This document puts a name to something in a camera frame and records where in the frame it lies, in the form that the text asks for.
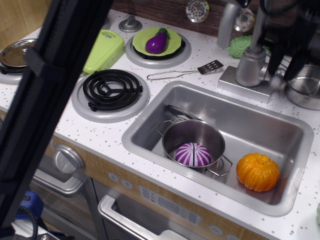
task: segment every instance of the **green plate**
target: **green plate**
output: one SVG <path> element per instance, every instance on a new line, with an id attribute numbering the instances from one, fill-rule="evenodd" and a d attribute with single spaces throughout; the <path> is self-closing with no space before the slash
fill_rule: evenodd
<path id="1" fill-rule="evenodd" d="M 157 56 L 163 57 L 169 54 L 173 54 L 177 49 L 181 47 L 181 37 L 175 31 L 172 31 L 168 28 L 167 31 L 170 35 L 170 39 L 168 40 L 168 46 L 166 50 L 159 54 L 152 54 L 146 51 L 146 44 L 149 39 L 153 38 L 157 32 L 159 31 L 160 27 L 152 27 L 148 29 L 141 30 L 139 33 L 134 35 L 132 40 L 132 45 L 134 48 L 139 52 L 147 56 Z"/>

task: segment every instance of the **black frame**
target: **black frame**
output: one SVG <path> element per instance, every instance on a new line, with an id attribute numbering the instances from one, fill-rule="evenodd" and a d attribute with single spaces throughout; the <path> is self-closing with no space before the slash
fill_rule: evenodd
<path id="1" fill-rule="evenodd" d="M 0 131 L 0 239 L 12 221 L 113 0 L 53 0 Z"/>

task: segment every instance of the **toy pumpkin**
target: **toy pumpkin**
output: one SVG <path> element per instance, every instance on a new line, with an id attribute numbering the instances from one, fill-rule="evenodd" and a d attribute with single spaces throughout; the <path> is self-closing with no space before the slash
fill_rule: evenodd
<path id="1" fill-rule="evenodd" d="M 277 163 L 268 156 L 250 153 L 241 158 L 236 165 L 236 175 L 248 189 L 264 192 L 277 184 L 280 170 Z"/>

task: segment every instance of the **stainless steel sink basin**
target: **stainless steel sink basin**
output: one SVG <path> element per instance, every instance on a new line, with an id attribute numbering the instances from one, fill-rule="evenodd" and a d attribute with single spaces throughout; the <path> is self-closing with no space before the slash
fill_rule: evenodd
<path id="1" fill-rule="evenodd" d="M 226 176 L 199 173 L 166 157 L 158 125 L 177 121 L 167 105 L 184 109 L 215 126 L 225 140 L 224 155 L 233 162 Z M 171 169 L 221 194 L 271 216 L 293 207 L 314 139 L 305 122 L 183 81 L 168 83 L 122 137 L 130 152 Z M 236 165 L 246 154 L 261 153 L 277 162 L 281 177 L 274 189 L 254 192 L 237 179 Z M 226 171 L 226 162 L 221 172 Z"/>

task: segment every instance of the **silver burner ring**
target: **silver burner ring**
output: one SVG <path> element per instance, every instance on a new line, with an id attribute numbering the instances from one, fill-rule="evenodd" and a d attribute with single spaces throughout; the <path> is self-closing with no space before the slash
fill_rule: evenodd
<path id="1" fill-rule="evenodd" d="M 22 73 L 7 73 L 3 74 L 0 72 L 0 83 L 10 84 L 10 85 L 19 85 L 23 74 Z"/>
<path id="2" fill-rule="evenodd" d="M 150 97 L 149 88 L 146 81 L 144 81 L 140 76 L 133 72 L 126 72 L 135 76 L 142 85 L 143 92 L 140 93 L 140 97 L 136 100 L 136 102 L 119 110 L 92 111 L 88 106 L 89 100 L 87 99 L 83 91 L 83 85 L 85 80 L 89 77 L 88 75 L 81 79 L 74 87 L 74 90 L 71 95 L 71 101 L 74 110 L 84 119 L 87 119 L 95 123 L 104 124 L 122 122 L 139 114 L 148 104 Z"/>
<path id="3" fill-rule="evenodd" d="M 134 64 L 146 68 L 146 69 L 168 69 L 182 64 L 191 55 L 191 45 L 188 40 L 179 34 L 182 40 L 185 42 L 185 47 L 181 52 L 173 57 L 163 60 L 144 59 L 141 55 L 136 53 L 133 48 L 132 42 L 134 37 L 130 38 L 125 45 L 126 57 Z"/>

